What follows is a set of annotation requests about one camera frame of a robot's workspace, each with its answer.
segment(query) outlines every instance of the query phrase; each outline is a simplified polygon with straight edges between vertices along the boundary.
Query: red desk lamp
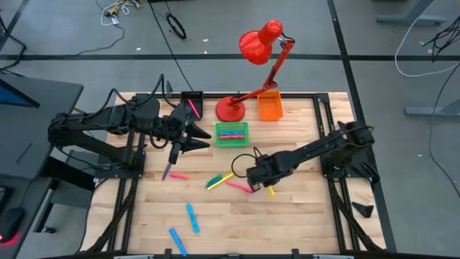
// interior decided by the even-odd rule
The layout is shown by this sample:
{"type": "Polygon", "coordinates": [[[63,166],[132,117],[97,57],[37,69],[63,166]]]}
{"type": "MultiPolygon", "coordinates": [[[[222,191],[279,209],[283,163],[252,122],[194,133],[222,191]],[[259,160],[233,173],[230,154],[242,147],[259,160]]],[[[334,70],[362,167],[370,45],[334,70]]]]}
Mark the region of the red desk lamp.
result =
{"type": "Polygon", "coordinates": [[[238,122],[242,120],[245,111],[244,100],[277,87],[273,78],[276,76],[276,73],[281,68],[282,63],[295,43],[293,38],[286,37],[282,33],[281,22],[277,20],[270,20],[260,31],[246,32],[241,36],[239,39],[241,53],[247,60],[256,65],[263,65],[270,59],[272,55],[272,43],[276,39],[281,40],[282,52],[273,65],[263,87],[239,98],[227,96],[220,99],[216,105],[216,115],[219,120],[222,122],[238,122]]]}

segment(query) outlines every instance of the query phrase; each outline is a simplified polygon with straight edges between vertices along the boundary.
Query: orange bin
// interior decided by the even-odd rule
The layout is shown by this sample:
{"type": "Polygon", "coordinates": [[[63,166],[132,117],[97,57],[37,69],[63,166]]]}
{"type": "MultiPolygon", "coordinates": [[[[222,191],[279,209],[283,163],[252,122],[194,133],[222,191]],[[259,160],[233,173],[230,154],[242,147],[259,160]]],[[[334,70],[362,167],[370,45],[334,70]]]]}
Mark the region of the orange bin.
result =
{"type": "Polygon", "coordinates": [[[262,121],[279,120],[282,117],[281,94],[279,91],[266,91],[257,96],[259,119],[262,121]]]}

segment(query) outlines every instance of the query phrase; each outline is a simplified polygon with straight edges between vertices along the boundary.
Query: lamp base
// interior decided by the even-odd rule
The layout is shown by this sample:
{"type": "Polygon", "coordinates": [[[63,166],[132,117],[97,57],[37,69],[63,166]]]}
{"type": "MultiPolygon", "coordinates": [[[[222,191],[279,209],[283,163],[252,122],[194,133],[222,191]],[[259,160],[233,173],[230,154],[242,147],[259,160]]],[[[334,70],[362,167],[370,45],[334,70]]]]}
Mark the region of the lamp base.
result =
{"type": "Polygon", "coordinates": [[[246,108],[243,102],[230,106],[233,97],[227,96],[220,99],[216,105],[216,115],[221,122],[239,122],[244,117],[246,108]]]}

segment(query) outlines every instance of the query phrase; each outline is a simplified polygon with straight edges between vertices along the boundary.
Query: purple marker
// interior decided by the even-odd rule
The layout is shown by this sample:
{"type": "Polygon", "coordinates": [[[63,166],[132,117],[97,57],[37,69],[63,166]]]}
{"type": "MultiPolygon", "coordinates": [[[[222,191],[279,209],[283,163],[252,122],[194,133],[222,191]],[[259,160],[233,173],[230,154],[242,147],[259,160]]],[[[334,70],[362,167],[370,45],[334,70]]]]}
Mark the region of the purple marker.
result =
{"type": "Polygon", "coordinates": [[[165,169],[165,172],[163,173],[163,177],[161,178],[161,181],[164,181],[166,179],[166,176],[167,176],[167,172],[169,172],[171,169],[171,163],[168,163],[166,165],[166,169],[165,169]]]}

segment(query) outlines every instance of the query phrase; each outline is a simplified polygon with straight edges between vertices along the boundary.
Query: blue pen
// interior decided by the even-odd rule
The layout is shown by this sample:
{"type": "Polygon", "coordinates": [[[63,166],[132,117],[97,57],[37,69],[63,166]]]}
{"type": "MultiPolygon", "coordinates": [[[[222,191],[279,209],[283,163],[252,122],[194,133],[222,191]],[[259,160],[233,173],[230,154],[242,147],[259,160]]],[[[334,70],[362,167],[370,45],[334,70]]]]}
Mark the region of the blue pen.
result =
{"type": "Polygon", "coordinates": [[[170,228],[170,234],[171,234],[172,238],[174,239],[175,244],[178,246],[180,252],[182,253],[182,256],[187,256],[187,250],[182,245],[182,242],[180,241],[179,236],[176,233],[174,227],[170,228]]]}
{"type": "Polygon", "coordinates": [[[200,228],[198,227],[198,223],[196,223],[195,214],[193,213],[191,204],[187,204],[187,210],[188,210],[188,216],[190,216],[190,220],[192,222],[193,231],[195,232],[195,234],[198,234],[200,232],[200,228]]]}

